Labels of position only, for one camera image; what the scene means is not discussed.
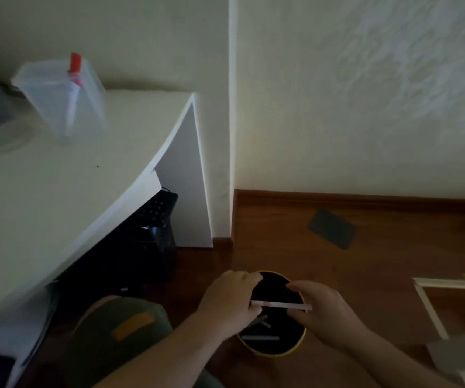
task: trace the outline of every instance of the yellow rim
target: yellow rim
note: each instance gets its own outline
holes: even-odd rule
[[[275,272],[275,271],[269,271],[267,269],[262,269],[262,270],[259,270],[259,271],[256,271],[256,272],[271,272],[272,274],[277,274],[277,275],[280,275],[282,276],[283,278],[285,278],[286,280],[288,280],[289,282],[291,282],[290,279],[288,279],[286,276],[284,276],[283,274],[280,274],[279,272]],[[301,292],[299,291],[299,296],[301,297],[301,300],[302,302],[304,303],[304,297],[302,296]],[[252,351],[255,355],[259,355],[259,356],[265,356],[267,358],[277,358],[277,357],[281,357],[281,356],[285,356],[285,355],[288,355],[292,352],[295,351],[295,349],[297,347],[299,347],[299,345],[301,344],[301,342],[303,341],[304,339],[304,335],[306,334],[306,328],[304,329],[304,331],[302,332],[302,335],[301,335],[301,338],[299,339],[299,341],[295,344],[295,346],[293,346],[290,350],[288,350],[287,352],[284,352],[284,353],[281,353],[281,354],[265,354],[265,353],[261,353],[257,350],[254,350],[252,347],[250,347],[247,343],[245,343],[245,341],[241,338],[240,334],[236,334],[236,336],[238,337],[238,339],[240,339],[240,342],[243,343],[243,345],[245,347],[247,347],[250,351]]]

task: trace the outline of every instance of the hand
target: hand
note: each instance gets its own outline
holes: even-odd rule
[[[321,283],[298,280],[286,285],[311,299],[313,310],[288,309],[288,315],[313,332],[325,344],[350,351],[371,331],[359,320],[340,293]]]
[[[219,332],[221,340],[237,334],[261,313],[261,306],[250,306],[250,297],[262,279],[259,272],[224,272],[206,290],[195,314]]]

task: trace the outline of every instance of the clear plastic box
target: clear plastic box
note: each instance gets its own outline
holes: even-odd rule
[[[77,80],[70,68],[69,59],[25,63],[11,83],[62,141],[85,142],[100,137],[107,127],[105,89],[86,59]]]

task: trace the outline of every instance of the green pants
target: green pants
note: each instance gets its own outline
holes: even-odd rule
[[[136,298],[110,300],[76,329],[65,359],[70,388],[90,388],[173,332],[164,308]],[[147,365],[144,369],[147,377]],[[223,388],[203,371],[195,388]]]

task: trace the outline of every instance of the white desk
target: white desk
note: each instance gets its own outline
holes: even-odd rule
[[[73,146],[59,144],[35,111],[23,107],[20,117],[34,137],[0,155],[0,321],[156,194],[161,182],[179,194],[172,215],[177,245],[212,246],[193,105],[190,93],[107,91],[105,137]]]

